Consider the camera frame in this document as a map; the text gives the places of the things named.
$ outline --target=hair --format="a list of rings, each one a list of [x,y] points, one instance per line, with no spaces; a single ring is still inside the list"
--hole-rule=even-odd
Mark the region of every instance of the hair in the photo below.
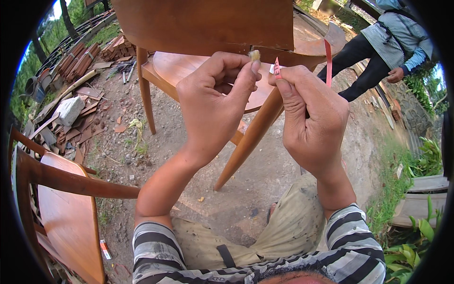
[[[324,276],[328,278],[329,280],[334,281],[334,275],[326,270],[325,266],[322,266],[320,262],[316,262],[314,264],[306,264],[306,265],[299,265],[299,266],[293,266],[293,267],[279,267],[279,268],[272,268],[268,269],[267,271],[263,273],[257,273],[256,276],[252,279],[253,284],[257,284],[262,280],[269,279],[271,277],[276,277],[276,276],[282,276],[285,275],[289,272],[298,272],[298,271],[303,271],[303,272],[308,272],[311,274],[318,274],[321,276]]]

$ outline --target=white rock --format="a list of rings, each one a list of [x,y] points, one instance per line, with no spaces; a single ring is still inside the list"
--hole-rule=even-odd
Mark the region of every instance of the white rock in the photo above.
[[[60,112],[60,117],[55,122],[64,126],[71,126],[84,107],[85,103],[80,97],[62,101],[55,110],[55,113]]]

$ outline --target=red plastic strip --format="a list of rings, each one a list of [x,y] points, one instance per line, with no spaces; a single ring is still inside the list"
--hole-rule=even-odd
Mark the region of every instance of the red plastic strip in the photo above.
[[[281,67],[279,66],[279,60],[276,57],[276,61],[274,62],[274,75],[276,79],[282,79],[281,76]]]
[[[331,79],[333,76],[333,58],[331,57],[331,45],[325,40],[325,50],[326,50],[326,84],[328,87],[331,87]]]

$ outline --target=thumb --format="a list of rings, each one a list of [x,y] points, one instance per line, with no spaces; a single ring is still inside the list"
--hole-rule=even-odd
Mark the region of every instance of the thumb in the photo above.
[[[229,100],[235,100],[236,103],[246,106],[249,96],[254,91],[256,75],[260,69],[260,61],[255,60],[246,63],[238,73],[237,79],[233,84],[232,90],[226,97]]]
[[[284,102],[286,122],[288,120],[292,124],[304,125],[306,120],[306,102],[303,97],[298,93],[295,86],[284,79],[277,79],[276,86]]]

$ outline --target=wooden chair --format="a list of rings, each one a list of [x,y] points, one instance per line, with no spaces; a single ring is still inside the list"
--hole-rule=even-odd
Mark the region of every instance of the wooden chair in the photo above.
[[[13,128],[10,141],[19,140],[42,156],[39,162],[19,146],[12,155],[16,206],[41,268],[47,271],[39,245],[87,283],[105,283],[94,197],[137,198],[140,189],[90,178],[81,165],[44,148],[43,151],[21,135]],[[38,185],[44,228],[33,220],[30,184]]]
[[[277,88],[268,84],[270,64],[304,65],[311,71],[326,61],[326,39],[333,55],[345,45],[344,32],[334,24],[324,38],[302,41],[293,30],[291,0],[157,1],[112,0],[122,29],[137,46],[140,92],[152,134],[156,133],[149,83],[178,101],[176,84],[216,51],[247,54],[259,50],[262,80],[251,94],[245,113],[258,111],[247,126],[241,122],[231,141],[237,146],[214,189],[219,190],[258,145],[283,112]],[[156,51],[148,62],[147,50]]]

